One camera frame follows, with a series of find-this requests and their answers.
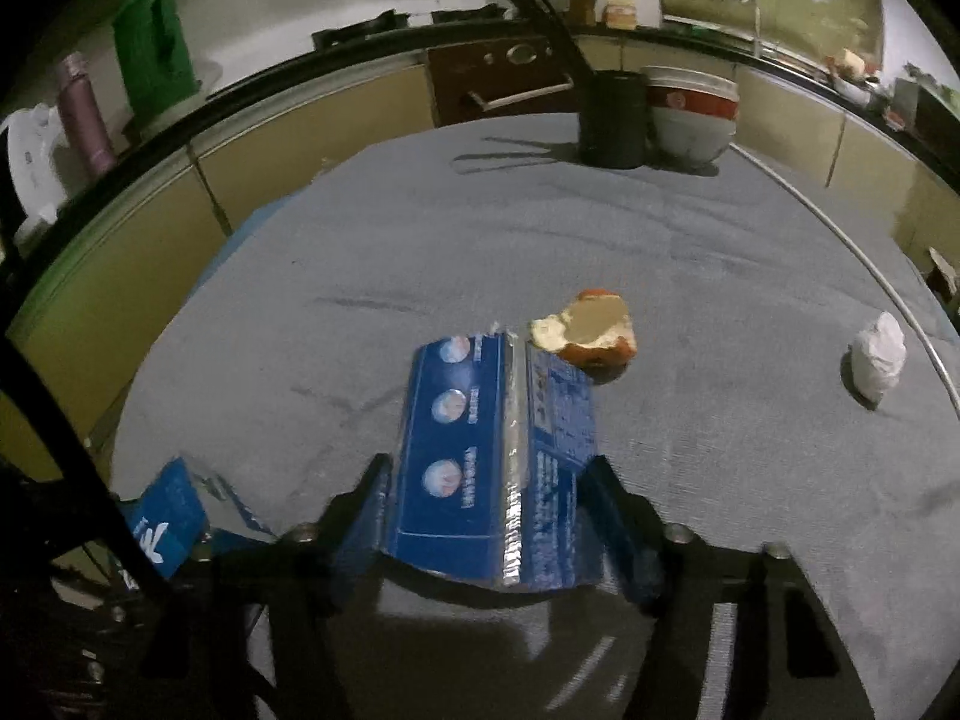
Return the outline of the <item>blue carton with circles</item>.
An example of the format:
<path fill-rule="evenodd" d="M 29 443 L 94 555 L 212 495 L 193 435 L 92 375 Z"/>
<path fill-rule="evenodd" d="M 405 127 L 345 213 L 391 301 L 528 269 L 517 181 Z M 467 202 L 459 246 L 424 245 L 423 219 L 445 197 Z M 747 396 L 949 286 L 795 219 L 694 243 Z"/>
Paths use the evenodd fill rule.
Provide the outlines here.
<path fill-rule="evenodd" d="M 604 558 L 579 511 L 596 453 L 592 382 L 511 332 L 415 351 L 384 553 L 498 592 L 594 585 Z"/>

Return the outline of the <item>blue carton white characters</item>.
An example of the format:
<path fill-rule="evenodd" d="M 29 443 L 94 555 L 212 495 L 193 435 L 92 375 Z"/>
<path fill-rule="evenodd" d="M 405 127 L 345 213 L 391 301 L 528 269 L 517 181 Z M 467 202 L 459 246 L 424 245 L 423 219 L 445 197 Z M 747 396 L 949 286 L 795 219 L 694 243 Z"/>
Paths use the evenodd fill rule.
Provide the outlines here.
<path fill-rule="evenodd" d="M 178 572 L 199 546 L 217 556 L 277 539 L 228 479 L 195 458 L 169 460 L 139 499 L 121 509 L 133 539 L 162 578 Z"/>

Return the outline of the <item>white crumpled paper ball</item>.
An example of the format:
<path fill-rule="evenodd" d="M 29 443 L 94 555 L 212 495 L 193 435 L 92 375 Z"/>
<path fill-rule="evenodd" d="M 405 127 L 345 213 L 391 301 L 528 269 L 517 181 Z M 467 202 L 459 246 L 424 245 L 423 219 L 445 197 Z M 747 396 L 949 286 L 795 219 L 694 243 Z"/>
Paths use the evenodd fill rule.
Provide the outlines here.
<path fill-rule="evenodd" d="M 851 343 L 853 385 L 872 405 L 878 405 L 900 383 L 905 362 L 905 333 L 890 312 L 882 312 Z"/>

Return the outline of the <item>black chopstick holder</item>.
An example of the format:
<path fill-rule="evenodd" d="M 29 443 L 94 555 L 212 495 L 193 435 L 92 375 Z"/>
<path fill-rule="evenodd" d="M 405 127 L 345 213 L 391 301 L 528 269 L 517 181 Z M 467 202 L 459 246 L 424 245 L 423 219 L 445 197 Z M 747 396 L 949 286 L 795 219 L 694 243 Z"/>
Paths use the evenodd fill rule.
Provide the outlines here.
<path fill-rule="evenodd" d="M 550 0 L 509 0 L 547 38 L 578 96 L 579 161 L 604 169 L 635 169 L 647 161 L 646 76 L 596 70 Z"/>

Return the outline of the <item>red white bowl stack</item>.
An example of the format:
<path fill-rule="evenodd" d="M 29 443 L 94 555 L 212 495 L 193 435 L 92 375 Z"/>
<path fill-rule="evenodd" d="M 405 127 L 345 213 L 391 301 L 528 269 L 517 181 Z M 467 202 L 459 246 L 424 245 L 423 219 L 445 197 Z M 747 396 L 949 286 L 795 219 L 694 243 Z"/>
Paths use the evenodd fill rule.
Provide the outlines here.
<path fill-rule="evenodd" d="M 650 65 L 643 75 L 656 151 L 683 167 L 713 164 L 737 132 L 737 83 L 706 71 L 663 65 Z"/>

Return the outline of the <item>green thermos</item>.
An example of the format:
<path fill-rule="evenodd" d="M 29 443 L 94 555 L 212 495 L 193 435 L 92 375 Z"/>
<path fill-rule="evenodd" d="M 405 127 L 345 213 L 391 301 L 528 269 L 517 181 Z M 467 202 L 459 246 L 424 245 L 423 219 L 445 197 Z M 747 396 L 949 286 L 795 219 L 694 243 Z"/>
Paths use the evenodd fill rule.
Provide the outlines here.
<path fill-rule="evenodd" d="M 200 93 L 176 0 L 124 0 L 112 18 L 112 37 L 133 132 L 144 140 Z"/>

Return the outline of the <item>purple thermos bottle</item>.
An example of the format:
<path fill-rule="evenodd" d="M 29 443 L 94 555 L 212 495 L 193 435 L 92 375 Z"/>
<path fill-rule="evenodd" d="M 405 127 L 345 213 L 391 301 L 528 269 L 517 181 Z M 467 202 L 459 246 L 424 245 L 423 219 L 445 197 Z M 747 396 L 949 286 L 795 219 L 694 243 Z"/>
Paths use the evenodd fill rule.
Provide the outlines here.
<path fill-rule="evenodd" d="M 65 137 L 88 177 L 97 181 L 116 165 L 117 158 L 94 96 L 85 57 L 80 52 L 72 52 L 60 60 L 57 85 L 57 110 Z"/>

